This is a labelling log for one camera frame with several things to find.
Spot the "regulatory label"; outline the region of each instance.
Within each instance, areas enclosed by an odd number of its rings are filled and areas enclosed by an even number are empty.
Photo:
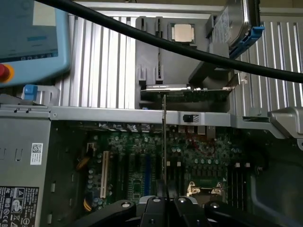
[[[226,43],[230,38],[231,32],[229,28],[228,7],[226,7],[214,26],[213,42]]]
[[[41,165],[42,163],[43,143],[32,144],[32,155],[30,157],[31,165]]]
[[[0,227],[35,227],[38,187],[0,186]]]

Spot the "barcode sticker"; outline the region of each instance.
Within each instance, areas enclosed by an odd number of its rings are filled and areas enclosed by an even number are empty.
[[[41,165],[42,163],[43,143],[32,144],[32,155],[30,157],[31,165]]]

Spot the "black cable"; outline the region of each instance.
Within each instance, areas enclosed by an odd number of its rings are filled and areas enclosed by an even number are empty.
[[[89,20],[98,25],[107,27],[116,32],[122,33],[131,38],[137,39],[144,43],[162,48],[167,51],[181,54],[193,59],[212,63],[216,66],[235,69],[251,74],[265,76],[274,79],[287,80],[291,82],[303,83],[303,74],[297,72],[289,72],[284,70],[272,69],[264,66],[254,65],[242,61],[228,59],[222,56],[203,52],[173,43],[166,39],[162,39],[141,31],[137,28],[126,25],[113,18],[107,17],[83,5],[75,3],[71,0],[36,0],[46,5],[61,9],[83,19]]]

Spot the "green circuit board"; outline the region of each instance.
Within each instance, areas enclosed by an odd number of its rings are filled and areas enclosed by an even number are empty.
[[[194,128],[185,132],[169,127],[167,180],[176,182],[180,195],[202,196],[202,201],[214,189],[223,192],[228,165],[243,159],[232,137],[225,129],[217,129],[215,138],[207,138]],[[162,170],[161,145],[160,133],[92,133],[87,146],[92,146],[94,153],[86,183],[86,193],[93,195],[92,207],[101,209],[121,199],[137,203],[142,196],[156,195],[156,180],[161,178]],[[220,198],[227,201],[227,194],[220,194]]]

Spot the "metal support bar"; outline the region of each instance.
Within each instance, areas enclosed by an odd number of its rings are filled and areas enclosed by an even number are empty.
[[[220,55],[226,58],[229,58],[229,48],[228,44],[221,44],[221,43],[211,43],[209,44],[209,52]],[[194,86],[200,86],[203,82],[203,80],[206,79],[208,75],[212,75],[216,73],[217,65],[210,64],[207,62],[201,62],[195,70],[190,74],[188,78],[188,82],[191,85]]]

